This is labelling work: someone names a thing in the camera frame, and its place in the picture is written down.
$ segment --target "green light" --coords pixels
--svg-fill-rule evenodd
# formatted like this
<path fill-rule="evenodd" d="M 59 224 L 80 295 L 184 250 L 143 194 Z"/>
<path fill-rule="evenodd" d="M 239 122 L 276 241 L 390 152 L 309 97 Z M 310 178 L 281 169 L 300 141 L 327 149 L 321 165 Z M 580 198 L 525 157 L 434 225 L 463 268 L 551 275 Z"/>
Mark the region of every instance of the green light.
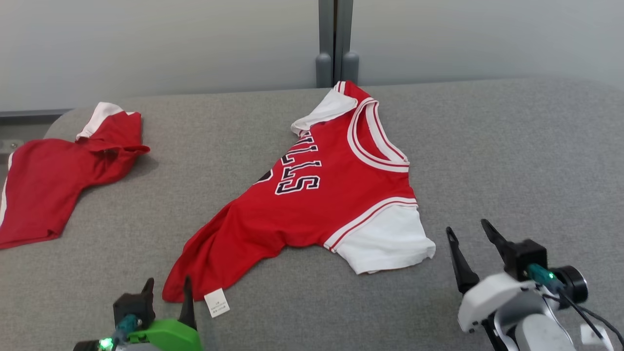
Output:
<path fill-rule="evenodd" d="M 102 339 L 100 340 L 100 349 L 101 350 L 110 350 L 113 347 L 113 339 L 112 338 L 106 338 L 106 339 Z"/>

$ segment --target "gray table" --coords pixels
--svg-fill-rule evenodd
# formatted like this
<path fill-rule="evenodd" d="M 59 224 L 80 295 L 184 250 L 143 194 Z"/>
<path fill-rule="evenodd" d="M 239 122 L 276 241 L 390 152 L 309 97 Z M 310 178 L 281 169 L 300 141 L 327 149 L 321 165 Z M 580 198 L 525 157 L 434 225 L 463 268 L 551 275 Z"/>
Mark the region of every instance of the gray table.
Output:
<path fill-rule="evenodd" d="M 358 276 L 321 247 L 286 249 L 226 291 L 231 311 L 211 319 L 196 303 L 206 350 L 487 350 L 482 330 L 457 325 L 444 233 L 453 226 L 482 277 L 500 272 L 484 217 L 510 240 L 546 246 L 552 265 L 576 266 L 590 286 L 585 306 L 624 329 L 624 92 L 553 78 L 365 90 L 412 162 L 436 256 Z M 182 246 L 294 143 L 290 124 L 325 94 L 112 101 L 143 114 L 152 152 L 120 182 L 86 191 L 60 239 L 0 251 L 1 348 L 66 351 L 110 334 L 112 302 L 148 277 L 157 316 L 177 316 L 160 293 Z M 46 137 L 72 140 L 92 109 L 62 116 Z M 578 344 L 580 317 L 559 316 Z"/>

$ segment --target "clothing label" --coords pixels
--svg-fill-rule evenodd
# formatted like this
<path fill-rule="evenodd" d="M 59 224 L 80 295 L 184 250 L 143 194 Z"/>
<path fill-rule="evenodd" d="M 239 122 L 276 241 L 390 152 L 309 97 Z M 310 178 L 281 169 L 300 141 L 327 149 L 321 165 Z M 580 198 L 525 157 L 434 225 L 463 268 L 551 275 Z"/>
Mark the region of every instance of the clothing label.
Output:
<path fill-rule="evenodd" d="M 203 298 L 206 300 L 206 304 L 208 304 L 208 310 L 210 310 L 212 318 L 222 315 L 230 310 L 228 301 L 225 299 L 225 295 L 223 294 L 223 289 L 218 289 L 206 294 Z"/>
<path fill-rule="evenodd" d="M 607 331 L 599 325 L 596 325 L 596 329 L 598 329 L 600 335 L 602 335 L 602 340 L 600 340 L 596 333 L 593 332 L 592 328 L 590 328 L 589 325 L 581 324 L 581 341 L 583 342 L 583 344 L 604 345 L 607 350 L 613 351 L 613 345 L 611 344 L 611 340 L 609 340 L 609 335 L 607 335 Z"/>

